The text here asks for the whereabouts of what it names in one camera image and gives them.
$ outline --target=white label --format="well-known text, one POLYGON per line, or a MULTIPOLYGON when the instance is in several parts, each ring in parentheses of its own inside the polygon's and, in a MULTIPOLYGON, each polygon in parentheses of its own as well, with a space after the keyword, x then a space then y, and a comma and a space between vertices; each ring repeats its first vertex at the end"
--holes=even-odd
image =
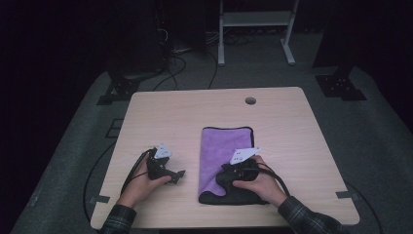
POLYGON ((155 154, 156 159, 160 158, 167 158, 172 156, 172 152, 170 152, 166 146, 164 146, 162 143, 157 147, 157 151, 155 154))
POLYGON ((260 147, 254 147, 254 148, 245 148, 245 149, 237 149, 233 155, 233 158, 230 161, 231 165, 241 163, 248 158, 252 157, 254 154, 256 154, 258 151, 260 151, 260 147))

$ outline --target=purple towel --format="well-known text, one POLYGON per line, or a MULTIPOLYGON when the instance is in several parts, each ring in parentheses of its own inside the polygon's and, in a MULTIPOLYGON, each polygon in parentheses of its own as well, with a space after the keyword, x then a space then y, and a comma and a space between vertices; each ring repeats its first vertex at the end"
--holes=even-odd
POLYGON ((215 181, 222 170, 221 165, 230 162, 234 152, 241 148, 253 147, 252 128, 238 129, 204 128, 201 139, 200 196, 210 191, 224 196, 225 190, 215 181))

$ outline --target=sleeve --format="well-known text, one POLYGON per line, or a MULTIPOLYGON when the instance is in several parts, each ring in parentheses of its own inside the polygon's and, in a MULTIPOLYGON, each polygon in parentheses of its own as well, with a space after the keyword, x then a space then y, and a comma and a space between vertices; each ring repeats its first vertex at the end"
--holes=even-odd
POLYGON ((115 205, 103 223, 99 233, 124 234, 130 233, 136 211, 132 208, 115 205))
POLYGON ((295 233, 345 234, 343 225, 325 214, 314 213, 295 197, 288 197, 279 207, 279 214, 285 218, 295 233))

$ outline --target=white shelf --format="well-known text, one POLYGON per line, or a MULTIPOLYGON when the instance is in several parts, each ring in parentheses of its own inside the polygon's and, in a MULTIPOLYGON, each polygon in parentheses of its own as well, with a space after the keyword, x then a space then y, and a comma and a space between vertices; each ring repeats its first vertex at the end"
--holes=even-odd
POLYGON ((223 26, 288 25, 290 11, 224 13, 223 26))

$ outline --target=dark floor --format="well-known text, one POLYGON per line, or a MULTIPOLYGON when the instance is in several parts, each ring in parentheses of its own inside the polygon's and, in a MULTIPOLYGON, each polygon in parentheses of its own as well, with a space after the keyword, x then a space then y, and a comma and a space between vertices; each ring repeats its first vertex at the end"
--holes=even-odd
MULTIPOLYGON (((321 36, 292 35, 290 46, 296 58, 295 66, 286 63, 280 35, 257 36, 252 43, 226 47, 226 65, 217 68, 211 88, 303 89, 343 179, 354 187, 350 186, 349 190, 355 192, 356 189, 365 198, 355 199, 360 223, 348 230, 354 234, 379 233, 381 225, 383 233, 411 233, 413 136, 378 91, 374 80, 358 68, 353 70, 350 79, 367 100, 342 101, 323 95, 315 76, 330 74, 335 68, 312 68, 321 36)), ((216 46, 209 50, 216 56, 216 46)), ((207 89, 215 71, 212 56, 189 53, 179 57, 186 61, 186 67, 175 75, 178 89, 207 89)), ((177 72, 182 65, 182 60, 173 59, 170 72, 177 72)), ((146 80, 139 90, 150 92, 168 76, 164 73, 146 80)), ((68 230, 94 233, 84 214, 83 201, 87 201, 87 215, 91 216, 111 150, 102 156, 92 172, 86 194, 84 185, 96 160, 115 141, 106 135, 113 120, 122 119, 128 108, 127 101, 96 105, 109 83, 107 73, 103 73, 91 86, 16 223, 14 233, 65 233, 68 230)), ((175 89, 175 83, 167 80, 157 90, 175 89)))

